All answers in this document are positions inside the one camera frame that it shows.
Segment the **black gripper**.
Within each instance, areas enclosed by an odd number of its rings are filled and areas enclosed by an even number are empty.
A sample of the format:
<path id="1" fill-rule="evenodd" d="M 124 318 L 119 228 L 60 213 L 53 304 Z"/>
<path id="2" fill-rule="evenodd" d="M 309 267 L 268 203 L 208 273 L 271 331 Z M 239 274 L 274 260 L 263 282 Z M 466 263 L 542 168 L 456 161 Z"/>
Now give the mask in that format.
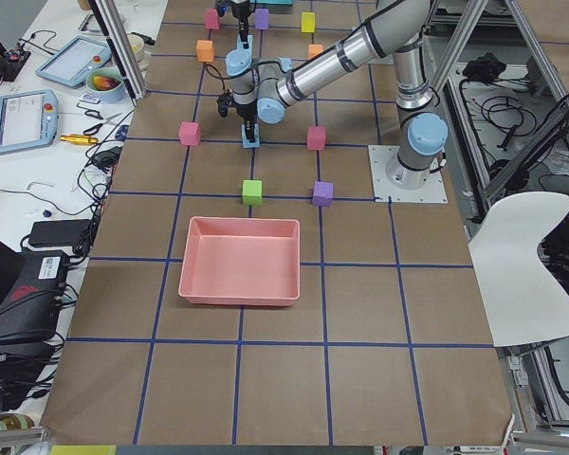
<path id="1" fill-rule="evenodd" d="M 238 20 L 238 47 L 249 49 L 248 17 L 250 16 L 250 3 L 233 3 L 231 6 L 233 16 Z"/>
<path id="2" fill-rule="evenodd" d="M 244 141 L 255 142 L 257 139 L 257 102 L 248 104 L 235 102 L 236 113 L 242 118 L 244 124 Z"/>

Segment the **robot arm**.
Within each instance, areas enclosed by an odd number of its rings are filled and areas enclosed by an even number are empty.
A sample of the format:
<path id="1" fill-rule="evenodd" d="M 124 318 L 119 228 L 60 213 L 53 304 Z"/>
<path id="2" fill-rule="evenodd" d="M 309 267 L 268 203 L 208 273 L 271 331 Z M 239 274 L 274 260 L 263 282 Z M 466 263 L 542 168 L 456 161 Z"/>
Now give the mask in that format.
<path id="1" fill-rule="evenodd" d="M 249 1 L 218 1 L 218 14 L 231 9 L 238 21 L 236 48 L 226 56 L 227 81 L 217 100 L 217 112 L 226 117 L 235 110 L 242 120 L 241 138 L 246 148 L 259 144 L 260 122 L 276 124 L 286 108 L 306 100 L 325 86 L 363 65 L 393 58 L 400 129 L 409 134 L 409 121 L 428 111 L 435 96 L 423 71 L 422 28 L 431 8 L 428 1 L 379 1 L 346 37 L 297 67 L 281 58 L 255 59 L 248 18 L 255 7 Z"/>
<path id="2" fill-rule="evenodd" d="M 231 12 L 238 21 L 239 39 L 244 49 L 249 48 L 248 43 L 248 18 L 251 15 L 249 0 L 231 0 Z"/>

